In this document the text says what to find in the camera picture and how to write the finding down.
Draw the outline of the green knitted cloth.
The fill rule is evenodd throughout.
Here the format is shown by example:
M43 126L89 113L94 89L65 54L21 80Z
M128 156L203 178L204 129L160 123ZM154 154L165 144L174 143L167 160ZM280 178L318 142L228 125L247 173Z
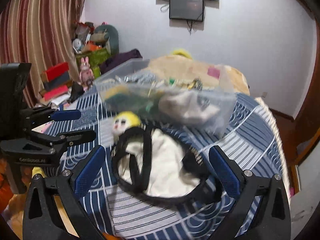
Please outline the green knitted cloth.
M153 116L159 113L159 101L171 87L165 80L152 82L127 82L129 99L133 99L130 110L138 115Z

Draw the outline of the red box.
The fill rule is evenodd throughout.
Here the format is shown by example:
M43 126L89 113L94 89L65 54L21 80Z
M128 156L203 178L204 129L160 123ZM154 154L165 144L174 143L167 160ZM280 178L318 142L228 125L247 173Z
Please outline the red box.
M65 72L69 71L68 62L59 63L50 67L48 70L41 73L40 77L42 82L50 82L55 78L60 77Z

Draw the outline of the cream bag with black straps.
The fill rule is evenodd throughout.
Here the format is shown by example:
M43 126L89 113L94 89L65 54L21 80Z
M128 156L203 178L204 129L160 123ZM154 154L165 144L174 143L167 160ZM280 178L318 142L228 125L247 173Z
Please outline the cream bag with black straps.
M200 152L158 127L127 129L114 143L111 161L118 185L141 200L175 205L222 198L221 182Z

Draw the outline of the red book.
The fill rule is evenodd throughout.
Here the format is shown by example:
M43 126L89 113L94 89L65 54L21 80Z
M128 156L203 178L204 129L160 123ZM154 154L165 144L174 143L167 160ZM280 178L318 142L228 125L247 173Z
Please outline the red book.
M68 92L67 85L63 85L63 86L54 88L51 91L44 93L41 101L42 102L50 101L50 100L57 98L63 94L66 94L67 92Z

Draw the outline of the yellow green sponge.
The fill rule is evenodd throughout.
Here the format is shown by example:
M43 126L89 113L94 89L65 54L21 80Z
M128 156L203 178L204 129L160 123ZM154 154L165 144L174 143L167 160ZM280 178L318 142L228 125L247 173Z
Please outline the yellow green sponge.
M110 87L100 95L105 108L114 112L131 110L140 102L140 96L123 85Z

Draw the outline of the dark purple clothing pile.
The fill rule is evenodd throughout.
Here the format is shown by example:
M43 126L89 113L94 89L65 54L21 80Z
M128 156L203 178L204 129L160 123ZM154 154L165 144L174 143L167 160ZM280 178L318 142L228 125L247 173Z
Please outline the dark purple clothing pile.
M129 61L130 59L142 59L142 55L138 49L133 49L131 51L127 51L125 53L119 53L111 56L107 60L105 60L100 66L100 74L103 75L113 68L116 68L120 64Z

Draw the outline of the green plush neck pillow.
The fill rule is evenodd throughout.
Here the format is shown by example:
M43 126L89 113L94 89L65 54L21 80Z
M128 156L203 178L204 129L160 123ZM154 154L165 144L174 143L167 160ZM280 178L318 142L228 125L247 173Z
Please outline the green plush neck pillow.
M90 41L106 48L110 55L119 53L119 35L117 29L110 24L103 24L95 28Z

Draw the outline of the clear plastic storage box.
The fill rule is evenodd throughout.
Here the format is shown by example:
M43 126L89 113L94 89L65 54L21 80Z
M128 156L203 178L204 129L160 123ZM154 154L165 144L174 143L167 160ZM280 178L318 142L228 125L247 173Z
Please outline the clear plastic storage box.
M203 79L161 77L151 61L131 59L94 82L101 101L111 112L131 111L150 121L186 126L222 137L233 113L236 95Z

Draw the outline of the green cardboard box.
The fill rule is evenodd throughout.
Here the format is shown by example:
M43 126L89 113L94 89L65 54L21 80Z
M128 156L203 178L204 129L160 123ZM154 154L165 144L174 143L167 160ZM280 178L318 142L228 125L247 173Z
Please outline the green cardboard box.
M93 70L94 77L98 78L101 76L100 65L108 58L110 58L111 54L105 48L101 48L96 51L88 51L83 54L76 54L75 59L78 69L80 69L81 59L85 57L88 57L88 61L91 70Z

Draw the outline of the yellow plush toy behind blanket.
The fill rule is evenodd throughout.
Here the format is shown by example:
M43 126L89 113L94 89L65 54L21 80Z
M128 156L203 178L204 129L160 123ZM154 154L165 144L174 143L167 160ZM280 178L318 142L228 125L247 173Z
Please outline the yellow plush toy behind blanket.
M181 56L184 57L186 59L190 59L192 60L193 57L191 56L191 54L186 51L185 49L179 48L179 49L175 49L171 52L171 55L175 55L175 56Z

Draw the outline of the striped brown curtain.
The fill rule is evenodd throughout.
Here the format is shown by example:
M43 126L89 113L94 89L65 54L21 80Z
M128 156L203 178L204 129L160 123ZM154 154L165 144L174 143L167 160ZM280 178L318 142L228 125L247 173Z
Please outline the striped brown curtain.
M43 90L41 73L67 62L69 75L78 80L72 38L85 0L9 0L1 12L1 63L31 63L23 91L33 107Z

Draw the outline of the beige patchwork blanket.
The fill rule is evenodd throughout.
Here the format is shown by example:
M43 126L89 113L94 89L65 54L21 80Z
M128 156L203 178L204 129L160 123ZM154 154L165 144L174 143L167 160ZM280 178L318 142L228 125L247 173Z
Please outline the beige patchwork blanket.
M235 92L250 94L244 74L228 65L195 61L181 55L168 55L150 60L146 69L165 80L169 78L186 81L200 79L205 88L217 87L219 81L225 77L227 81L223 81L221 87L229 86Z

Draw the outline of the yellow hooded plush doll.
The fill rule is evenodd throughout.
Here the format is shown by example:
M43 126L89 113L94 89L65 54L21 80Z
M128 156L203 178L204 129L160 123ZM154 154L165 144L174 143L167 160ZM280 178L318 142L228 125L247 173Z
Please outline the yellow hooded plush doll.
M116 142L121 134L131 127L138 127L142 123L141 119L133 112L121 112L114 117L112 123L112 135Z

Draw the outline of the blue white patterned cloth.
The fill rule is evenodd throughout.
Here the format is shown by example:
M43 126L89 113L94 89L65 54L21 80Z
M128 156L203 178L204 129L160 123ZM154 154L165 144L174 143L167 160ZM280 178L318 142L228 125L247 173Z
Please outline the blue white patterned cloth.
M106 149L100 171L93 185L79 202L90 220L103 233L122 239L208 239L231 210L234 199L223 193L217 203L204 204L191 199L181 204L152 204L123 191L111 166L112 126L115 114L107 111L95 89L72 104L81 111L74 121L54 122L48 135L91 128L97 138L93 142L70 147L58 168L46 168L54 176L72 169L96 145ZM193 146L205 158L209 149L218 145L243 170L257 177L279 174L285 188L290 187L286 160L276 120L261 99L246 94L236 96L234 112L222 139L194 128L178 129L169 124L154 123L152 151L155 158L148 193L154 197L182 197L191 193L199 179L186 172L182 159Z

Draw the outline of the white drawstring pouch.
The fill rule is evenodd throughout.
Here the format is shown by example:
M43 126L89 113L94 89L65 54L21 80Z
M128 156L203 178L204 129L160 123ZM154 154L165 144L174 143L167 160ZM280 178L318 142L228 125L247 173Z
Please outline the white drawstring pouch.
M161 98L158 118L186 126L213 125L221 118L222 109L213 94L198 90L171 90Z

